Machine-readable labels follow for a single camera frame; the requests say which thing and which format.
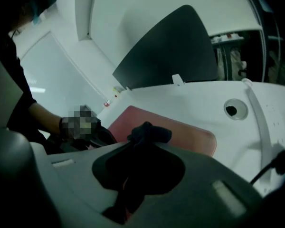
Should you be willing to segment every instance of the round hole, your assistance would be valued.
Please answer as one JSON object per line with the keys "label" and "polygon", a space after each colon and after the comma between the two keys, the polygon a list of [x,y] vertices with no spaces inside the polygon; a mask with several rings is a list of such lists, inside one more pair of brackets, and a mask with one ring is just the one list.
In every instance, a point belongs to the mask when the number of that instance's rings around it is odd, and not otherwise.
{"label": "round hole", "polygon": [[226,111],[230,116],[234,116],[238,112],[234,106],[227,106]]}
{"label": "round hole", "polygon": [[227,100],[224,105],[225,113],[233,120],[243,120],[248,115],[247,105],[238,99]]}

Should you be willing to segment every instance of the black rubber panel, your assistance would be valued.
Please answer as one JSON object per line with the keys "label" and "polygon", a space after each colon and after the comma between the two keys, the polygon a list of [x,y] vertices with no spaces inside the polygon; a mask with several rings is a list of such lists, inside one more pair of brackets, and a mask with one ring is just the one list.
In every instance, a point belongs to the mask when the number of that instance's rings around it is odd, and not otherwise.
{"label": "black rubber panel", "polygon": [[184,82],[210,81],[218,76],[211,41],[196,11],[184,5],[148,31],[125,56],[113,76],[130,89]]}

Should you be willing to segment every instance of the white plastic surface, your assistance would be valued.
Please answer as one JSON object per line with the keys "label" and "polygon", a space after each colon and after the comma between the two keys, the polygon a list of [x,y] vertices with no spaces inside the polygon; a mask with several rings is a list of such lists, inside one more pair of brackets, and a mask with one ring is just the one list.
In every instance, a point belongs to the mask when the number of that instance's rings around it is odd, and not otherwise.
{"label": "white plastic surface", "polygon": [[[262,101],[263,94],[262,92],[258,92],[258,94],[256,95],[256,93],[254,92],[253,83],[250,80],[245,78],[242,81],[249,86],[249,89],[247,89],[247,94],[256,116],[260,132],[261,145],[262,145],[261,168],[265,168],[272,161],[272,145],[270,141],[270,132],[268,129],[267,120],[264,111],[262,109],[262,106],[259,102],[259,99]],[[260,178],[261,184],[269,186],[270,177],[271,177],[271,170],[267,171]]]}
{"label": "white plastic surface", "polygon": [[80,105],[97,114],[102,111],[105,99],[79,73],[51,33],[28,51],[21,65],[29,86],[44,89],[32,92],[33,98],[52,113],[68,116]]}
{"label": "white plastic surface", "polygon": [[[278,148],[275,148],[276,143],[281,143],[280,145],[285,148],[285,87],[253,84],[257,92],[266,94],[266,97],[259,100],[262,109],[266,105],[276,104],[275,111],[271,112],[277,114],[275,119],[279,119],[275,126],[270,123],[273,118],[267,116],[266,111],[264,115],[269,122],[269,128],[270,125],[280,128],[274,133],[270,131],[273,152],[278,152]],[[217,140],[213,158],[245,180],[251,181],[261,170],[262,144],[257,118],[247,94],[248,89],[243,82],[215,81],[186,83],[182,87],[163,85],[123,91],[110,107],[98,115],[98,118],[104,127],[109,127],[128,106],[133,105],[208,130]],[[248,116],[243,121],[234,121],[224,112],[224,103],[233,98],[242,100],[248,107]],[[254,187],[265,195],[280,186],[283,178],[272,171],[270,187],[264,188],[259,181]]]}
{"label": "white plastic surface", "polygon": [[117,67],[154,25],[186,4],[196,10],[209,36],[262,29],[249,0],[95,0],[90,35]]}
{"label": "white plastic surface", "polygon": [[181,79],[179,74],[172,75],[173,83],[177,86],[184,85],[184,81]]}

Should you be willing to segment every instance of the black cloth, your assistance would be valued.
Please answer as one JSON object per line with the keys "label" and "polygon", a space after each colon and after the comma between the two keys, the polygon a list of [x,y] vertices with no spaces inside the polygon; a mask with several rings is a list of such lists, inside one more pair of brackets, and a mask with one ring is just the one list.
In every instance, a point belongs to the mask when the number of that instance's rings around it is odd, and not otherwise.
{"label": "black cloth", "polygon": [[146,147],[148,143],[167,143],[172,137],[172,132],[163,127],[153,126],[150,122],[144,122],[141,126],[135,127],[128,136],[128,140],[135,143],[134,148]]}
{"label": "black cloth", "polygon": [[23,134],[30,142],[40,143],[46,150],[51,149],[51,147],[47,147],[51,144],[38,131],[36,122],[29,115],[28,109],[36,100],[32,97],[20,60],[17,58],[16,45],[8,35],[0,36],[0,61],[11,78],[23,91],[22,97],[9,118],[7,127],[12,131]]}

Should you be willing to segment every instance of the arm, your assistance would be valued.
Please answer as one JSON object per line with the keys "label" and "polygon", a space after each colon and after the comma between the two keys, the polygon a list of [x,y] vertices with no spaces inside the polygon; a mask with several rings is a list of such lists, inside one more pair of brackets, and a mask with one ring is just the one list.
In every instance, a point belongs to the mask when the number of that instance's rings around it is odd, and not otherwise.
{"label": "arm", "polygon": [[36,121],[40,130],[46,131],[54,135],[60,135],[60,116],[52,114],[47,109],[39,105],[37,102],[33,103],[29,107],[28,112]]}

